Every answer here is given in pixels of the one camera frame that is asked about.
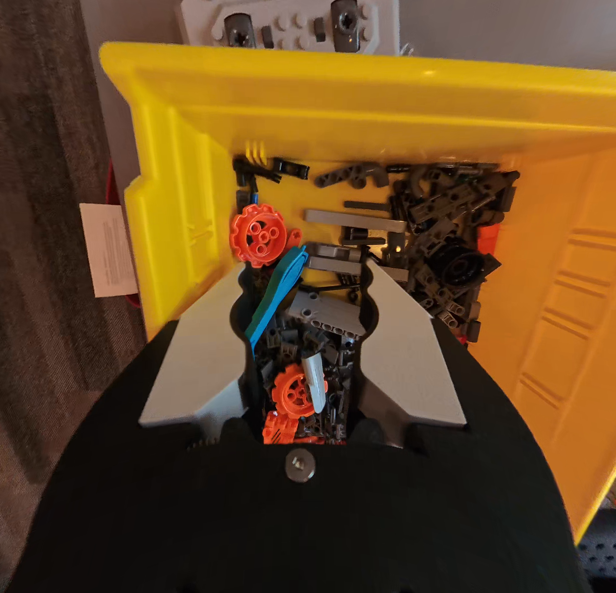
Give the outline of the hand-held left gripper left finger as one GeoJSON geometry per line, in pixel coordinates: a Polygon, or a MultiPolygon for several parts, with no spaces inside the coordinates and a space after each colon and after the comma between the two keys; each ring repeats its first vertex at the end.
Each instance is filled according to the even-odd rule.
{"type": "Polygon", "coordinates": [[[242,296],[239,263],[183,312],[139,423],[156,427],[196,423],[206,438],[220,438],[229,419],[247,410],[240,388],[246,362],[231,314],[242,296]]]}

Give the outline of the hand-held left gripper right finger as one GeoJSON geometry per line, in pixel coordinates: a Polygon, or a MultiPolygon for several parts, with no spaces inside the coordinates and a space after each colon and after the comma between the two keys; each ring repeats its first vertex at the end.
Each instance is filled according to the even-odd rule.
{"type": "Polygon", "coordinates": [[[366,260],[362,279],[359,410],[398,448],[413,424],[464,428],[431,315],[374,260],[366,260]]]}

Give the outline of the pile of building brick pieces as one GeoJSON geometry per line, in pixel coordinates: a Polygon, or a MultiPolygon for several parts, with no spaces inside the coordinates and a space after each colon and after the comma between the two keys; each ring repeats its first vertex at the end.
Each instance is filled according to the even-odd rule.
{"type": "MultiPolygon", "coordinates": [[[[233,165],[240,187],[236,215],[247,205],[258,204],[258,177],[274,182],[280,182],[284,175],[304,181],[309,177],[307,165],[282,158],[274,158],[270,168],[253,165],[241,157],[235,158],[233,165]]],[[[488,249],[486,236],[490,227],[498,228],[511,209],[518,178],[518,171],[500,171],[499,166],[492,163],[382,166],[359,162],[316,176],[313,183],[318,189],[348,183],[359,190],[372,179],[377,188],[389,190],[387,199],[381,202],[346,200],[342,211],[324,211],[405,221],[406,232],[332,226],[340,229],[338,243],[305,244],[309,258],[303,272],[277,308],[252,353],[260,373],[259,384],[265,392],[258,398],[262,405],[262,430],[267,413],[276,411],[271,396],[275,377],[289,364],[302,365],[302,357],[315,353],[321,354],[327,381],[325,408],[320,414],[298,420],[294,443],[343,444],[350,434],[349,428],[355,425],[354,419],[364,416],[358,408],[363,381],[357,370],[362,337],[354,340],[312,327],[289,317],[287,309],[301,290],[338,298],[358,306],[361,312],[362,270],[368,259],[381,266],[431,315],[434,330],[440,324],[463,346],[477,342],[481,331],[481,286],[501,265],[488,249]],[[454,237],[463,239],[486,259],[481,275],[462,287],[442,283],[424,261],[454,237]]],[[[254,312],[278,262],[289,249],[303,245],[301,230],[286,228],[287,245],[273,264],[253,268],[246,262],[254,269],[250,283],[254,312]]]]}

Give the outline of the yellow plastic bin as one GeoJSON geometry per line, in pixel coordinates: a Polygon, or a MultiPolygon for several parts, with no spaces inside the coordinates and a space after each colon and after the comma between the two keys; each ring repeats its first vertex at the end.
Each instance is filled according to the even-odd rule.
{"type": "Polygon", "coordinates": [[[581,541],[615,478],[615,73],[108,42],[141,174],[126,189],[149,339],[234,265],[247,140],[311,174],[359,161],[518,170],[470,353],[538,440],[581,541]]]}

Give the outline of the small white curved panel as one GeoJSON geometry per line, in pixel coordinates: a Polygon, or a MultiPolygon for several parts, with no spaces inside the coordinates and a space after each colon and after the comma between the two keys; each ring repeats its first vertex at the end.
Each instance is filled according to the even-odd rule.
{"type": "Polygon", "coordinates": [[[321,354],[315,353],[311,356],[304,356],[301,363],[305,382],[310,390],[314,412],[320,414],[325,408],[327,394],[327,381],[325,380],[321,354]]]}

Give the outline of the large orange curved panel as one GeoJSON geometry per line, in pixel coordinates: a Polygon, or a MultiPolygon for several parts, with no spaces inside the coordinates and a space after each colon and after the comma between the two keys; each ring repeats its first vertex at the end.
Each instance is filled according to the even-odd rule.
{"type": "Polygon", "coordinates": [[[278,411],[269,411],[262,431],[264,444],[292,444],[298,427],[298,419],[278,411]]]}

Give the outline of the orange gear wheel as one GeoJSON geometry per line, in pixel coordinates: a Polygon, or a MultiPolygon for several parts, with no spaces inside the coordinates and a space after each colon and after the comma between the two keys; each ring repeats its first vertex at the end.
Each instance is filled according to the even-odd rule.
{"type": "Polygon", "coordinates": [[[281,257],[287,235],[280,212],[268,204],[250,204],[232,220],[229,244],[237,259],[262,268],[281,257]]]}
{"type": "Polygon", "coordinates": [[[291,420],[309,417],[325,408],[325,397],[319,397],[314,405],[303,366],[297,363],[289,364],[275,377],[271,396],[277,412],[291,420]]]}

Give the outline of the black wheel rim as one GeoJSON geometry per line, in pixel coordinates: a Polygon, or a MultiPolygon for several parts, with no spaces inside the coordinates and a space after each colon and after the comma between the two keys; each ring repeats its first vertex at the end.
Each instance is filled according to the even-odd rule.
{"type": "Polygon", "coordinates": [[[449,287],[462,287],[481,275],[486,259],[463,239],[454,237],[424,261],[442,283],[449,287]]]}

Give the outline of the blue curved piece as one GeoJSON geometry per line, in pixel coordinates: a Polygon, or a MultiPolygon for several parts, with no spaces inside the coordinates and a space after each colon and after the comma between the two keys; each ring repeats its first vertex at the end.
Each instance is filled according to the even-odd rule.
{"type": "Polygon", "coordinates": [[[264,333],[277,308],[297,284],[308,258],[306,246],[301,245],[289,249],[278,262],[271,275],[266,292],[245,330],[252,352],[254,352],[259,338],[264,333]]]}

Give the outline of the white paper slip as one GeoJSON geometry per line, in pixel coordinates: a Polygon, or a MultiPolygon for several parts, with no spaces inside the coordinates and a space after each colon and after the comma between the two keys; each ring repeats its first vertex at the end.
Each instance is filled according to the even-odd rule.
{"type": "Polygon", "coordinates": [[[121,206],[81,203],[79,207],[95,297],[136,294],[137,280],[121,206]]]}

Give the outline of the grey long flat beam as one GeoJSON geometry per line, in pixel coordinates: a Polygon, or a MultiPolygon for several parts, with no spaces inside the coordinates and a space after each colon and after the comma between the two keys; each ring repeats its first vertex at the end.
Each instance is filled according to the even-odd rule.
{"type": "Polygon", "coordinates": [[[346,212],[329,212],[323,210],[306,209],[303,219],[305,222],[339,226],[353,227],[382,232],[402,233],[406,232],[406,222],[394,219],[385,219],[374,216],[364,216],[346,212]]]}

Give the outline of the black perforated pad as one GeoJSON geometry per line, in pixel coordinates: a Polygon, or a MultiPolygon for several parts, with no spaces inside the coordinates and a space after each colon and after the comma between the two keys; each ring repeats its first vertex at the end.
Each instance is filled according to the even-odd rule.
{"type": "Polygon", "coordinates": [[[615,509],[599,509],[577,551],[592,584],[615,585],[615,509]]]}

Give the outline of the white remote controller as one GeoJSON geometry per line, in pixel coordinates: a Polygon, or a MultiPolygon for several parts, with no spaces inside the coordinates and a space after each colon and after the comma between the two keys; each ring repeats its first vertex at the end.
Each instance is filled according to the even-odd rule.
{"type": "Polygon", "coordinates": [[[184,44],[398,56],[399,0],[181,0],[184,44]]]}

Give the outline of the light grey beam frame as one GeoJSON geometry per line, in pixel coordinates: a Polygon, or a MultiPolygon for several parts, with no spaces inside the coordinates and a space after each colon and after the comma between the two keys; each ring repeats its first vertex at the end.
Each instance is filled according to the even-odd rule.
{"type": "Polygon", "coordinates": [[[317,292],[299,290],[287,314],[312,327],[354,340],[365,334],[358,306],[317,292]]]}

